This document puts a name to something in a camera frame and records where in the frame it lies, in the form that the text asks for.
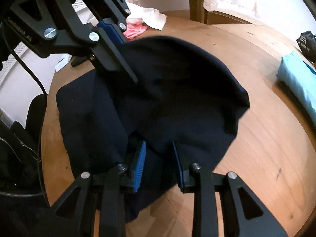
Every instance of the black cable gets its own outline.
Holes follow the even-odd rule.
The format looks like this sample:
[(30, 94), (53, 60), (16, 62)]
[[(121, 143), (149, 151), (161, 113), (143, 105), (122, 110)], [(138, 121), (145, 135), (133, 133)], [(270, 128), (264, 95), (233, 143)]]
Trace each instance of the black cable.
[(7, 196), (7, 197), (15, 197), (15, 198), (31, 198), (31, 197), (38, 197), (41, 196), (42, 193), (34, 193), (34, 194), (16, 194), (10, 192), (3, 192), (0, 191), (0, 195)]
[[(38, 84), (38, 86), (41, 88), (44, 97), (45, 97), (45, 111), (47, 108), (47, 94), (46, 94), (46, 90), (44, 88), (44, 86), (42, 85), (42, 83), (40, 82), (40, 80), (37, 78), (37, 76), (29, 69), (29, 67), (23, 62), (23, 60), (16, 54), (16, 52), (9, 46), (6, 36), (5, 36), (5, 31), (4, 31), (5, 25), (3, 25), (2, 27), (2, 36), (4, 39), (4, 42), (7, 46), (7, 48), (9, 49), (10, 53), (12, 54), (12, 56), (16, 59), (16, 61), (25, 69), (25, 71), (35, 80), (35, 82)], [(42, 190), (45, 202), (47, 204), (47, 206), (49, 207), (49, 202), (48, 202), (48, 198), (46, 195), (46, 191), (44, 190), (43, 187), (43, 183), (42, 183), (42, 178), (41, 178), (41, 174), (40, 174), (40, 148), (41, 148), (41, 133), (42, 133), (42, 126), (43, 126), (43, 122), (44, 122), (44, 117), (42, 118), (42, 122), (41, 122), (41, 127), (40, 127), (40, 133), (39, 133), (39, 141), (38, 141), (38, 147), (37, 147), (37, 173), (38, 173), (38, 177), (39, 177), (39, 185), (40, 188)]]

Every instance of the white paper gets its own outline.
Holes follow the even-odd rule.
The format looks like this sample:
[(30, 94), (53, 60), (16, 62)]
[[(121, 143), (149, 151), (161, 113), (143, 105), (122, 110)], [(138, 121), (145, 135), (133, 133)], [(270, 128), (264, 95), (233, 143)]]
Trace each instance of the white paper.
[(127, 24), (132, 24), (132, 22), (135, 22), (135, 19), (142, 19), (148, 26), (162, 30), (167, 20), (165, 14), (159, 13), (154, 8), (143, 8), (133, 3), (126, 3), (131, 11), (131, 14), (126, 19)]
[(62, 55), (62, 59), (58, 62), (58, 64), (55, 66), (55, 70), (56, 72), (58, 72), (59, 70), (61, 70), (63, 67), (65, 67), (69, 61), (71, 59), (71, 55), (70, 54), (63, 54)]

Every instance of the metal bolt head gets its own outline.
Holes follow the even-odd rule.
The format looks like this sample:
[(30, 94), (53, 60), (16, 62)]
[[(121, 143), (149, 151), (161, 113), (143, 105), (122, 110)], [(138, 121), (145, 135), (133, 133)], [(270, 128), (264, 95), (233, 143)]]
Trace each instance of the metal bolt head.
[(96, 32), (91, 32), (89, 34), (89, 39), (93, 42), (97, 42), (100, 39), (100, 37)]
[(81, 178), (83, 178), (83, 179), (88, 179), (89, 177), (90, 177), (90, 173), (89, 172), (83, 172), (81, 174)]
[(95, 60), (94, 54), (91, 54), (91, 55), (90, 55), (90, 60), (91, 60), (91, 61), (94, 61), (94, 60)]
[(118, 164), (118, 169), (120, 171), (122, 171), (122, 170), (126, 169), (126, 165), (125, 164)]
[(227, 175), (228, 175), (228, 177), (230, 179), (236, 179), (237, 178), (237, 174), (235, 172), (229, 172)]
[(57, 30), (53, 27), (49, 27), (44, 31), (44, 37), (47, 39), (52, 39), (57, 35)]
[(194, 169), (196, 169), (196, 170), (200, 170), (200, 169), (201, 169), (201, 166), (200, 166), (199, 164), (197, 164), (197, 163), (193, 163), (193, 164), (192, 164), (192, 167), (193, 167)]
[(124, 23), (120, 23), (118, 26), (120, 27), (120, 29), (126, 30), (126, 25)]

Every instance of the folded cloth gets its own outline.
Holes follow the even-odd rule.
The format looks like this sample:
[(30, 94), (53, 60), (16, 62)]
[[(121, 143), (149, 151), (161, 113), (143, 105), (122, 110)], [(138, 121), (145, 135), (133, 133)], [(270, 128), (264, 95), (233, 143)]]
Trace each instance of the folded cloth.
[(143, 24), (127, 24), (126, 31), (123, 33), (124, 36), (131, 40), (134, 37), (144, 33), (148, 27), (143, 26)]
[(139, 24), (145, 22), (148, 26), (162, 30), (167, 16), (154, 8), (143, 8), (136, 4), (126, 2), (131, 14), (127, 17), (127, 24)]
[(301, 102), (316, 126), (316, 72), (292, 51), (283, 56), (277, 73)]
[(107, 172), (145, 140), (140, 188), (125, 194), (126, 221), (176, 184), (170, 144), (213, 171), (235, 139), (249, 98), (218, 58), (186, 41), (157, 36), (118, 46), (138, 78), (91, 70), (56, 96), (64, 145), (75, 177)]

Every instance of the wooden table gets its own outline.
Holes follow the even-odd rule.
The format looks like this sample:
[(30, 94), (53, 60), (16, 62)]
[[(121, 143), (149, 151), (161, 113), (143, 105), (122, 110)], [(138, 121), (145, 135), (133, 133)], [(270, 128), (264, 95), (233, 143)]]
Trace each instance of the wooden table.
[[(314, 127), (275, 76), (281, 56), (296, 50), (293, 42), (266, 26), (208, 26), (173, 17), (168, 17), (162, 31), (147, 30), (142, 37), (153, 34), (178, 37), (209, 51), (248, 91), (251, 108), (240, 120), (237, 138), (215, 172), (239, 174), (289, 237), (294, 236), (316, 205), (316, 138)], [(74, 180), (60, 132), (56, 93), (92, 68), (90, 62), (77, 68), (68, 65), (53, 78), (42, 132), (42, 163), (50, 204)], [(174, 187), (126, 225), (127, 236), (189, 237), (192, 217), (193, 195)]]

